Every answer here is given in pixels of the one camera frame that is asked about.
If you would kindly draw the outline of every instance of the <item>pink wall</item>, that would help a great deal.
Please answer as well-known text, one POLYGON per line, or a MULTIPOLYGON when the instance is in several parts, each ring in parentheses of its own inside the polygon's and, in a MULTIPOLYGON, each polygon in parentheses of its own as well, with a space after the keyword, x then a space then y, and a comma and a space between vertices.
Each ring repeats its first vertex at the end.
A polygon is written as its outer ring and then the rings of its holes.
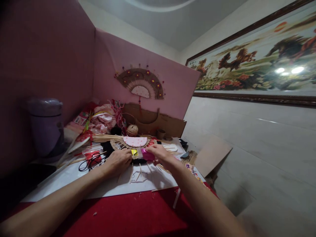
POLYGON ((149 70, 159 74, 164 81, 165 100, 141 98, 143 109, 157 111, 171 117, 183 119, 198 81, 199 72, 144 48, 129 43, 121 38, 96 30, 95 65, 93 95, 102 102, 116 99, 121 102, 138 103, 139 96, 124 88, 114 78, 115 71, 122 71, 122 66, 130 68, 149 65, 149 70))
POLYGON ((64 103, 64 121, 92 96, 95 27, 76 0, 15 0, 0 25, 1 176, 34 158, 28 96, 64 103))

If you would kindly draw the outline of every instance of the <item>forearm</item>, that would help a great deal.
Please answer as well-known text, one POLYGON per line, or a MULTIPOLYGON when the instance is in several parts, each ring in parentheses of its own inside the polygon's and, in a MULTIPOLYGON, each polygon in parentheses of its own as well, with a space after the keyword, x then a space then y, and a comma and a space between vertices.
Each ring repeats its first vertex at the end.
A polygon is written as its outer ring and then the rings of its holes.
POLYGON ((2 233, 4 236, 50 236, 104 179, 106 174, 94 169, 4 221, 2 233))
POLYGON ((180 162, 170 172, 208 231, 216 236, 246 236, 236 217, 180 162))

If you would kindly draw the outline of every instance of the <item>yellow tag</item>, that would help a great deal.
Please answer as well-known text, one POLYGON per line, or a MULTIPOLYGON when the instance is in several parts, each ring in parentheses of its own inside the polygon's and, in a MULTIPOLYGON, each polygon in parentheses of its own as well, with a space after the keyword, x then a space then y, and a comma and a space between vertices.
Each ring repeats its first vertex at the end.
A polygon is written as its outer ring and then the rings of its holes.
POLYGON ((133 150, 133 149, 132 149, 132 155, 133 155, 133 156, 137 155, 137 150, 133 150))

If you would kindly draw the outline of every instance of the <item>twine ball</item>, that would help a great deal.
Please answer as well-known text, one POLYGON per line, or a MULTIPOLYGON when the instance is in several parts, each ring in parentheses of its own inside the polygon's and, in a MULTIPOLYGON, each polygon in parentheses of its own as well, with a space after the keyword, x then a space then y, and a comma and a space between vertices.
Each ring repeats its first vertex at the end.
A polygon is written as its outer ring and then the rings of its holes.
POLYGON ((126 133, 130 137, 135 137, 138 134, 138 127, 136 125, 129 125, 126 133))

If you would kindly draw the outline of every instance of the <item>hand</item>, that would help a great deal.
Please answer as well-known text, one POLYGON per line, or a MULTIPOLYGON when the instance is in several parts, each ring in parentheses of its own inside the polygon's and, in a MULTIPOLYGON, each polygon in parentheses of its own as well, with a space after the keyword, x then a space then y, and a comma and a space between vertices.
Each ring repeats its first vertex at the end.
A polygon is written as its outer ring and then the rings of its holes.
POLYGON ((132 161, 132 151, 124 148, 122 150, 113 151, 106 162, 100 166, 107 178, 113 178, 121 174, 132 161))
POLYGON ((172 170, 175 162, 177 162, 177 159, 160 144, 146 147, 145 150, 155 155, 157 160, 154 161, 154 165, 161 163, 167 170, 172 170))

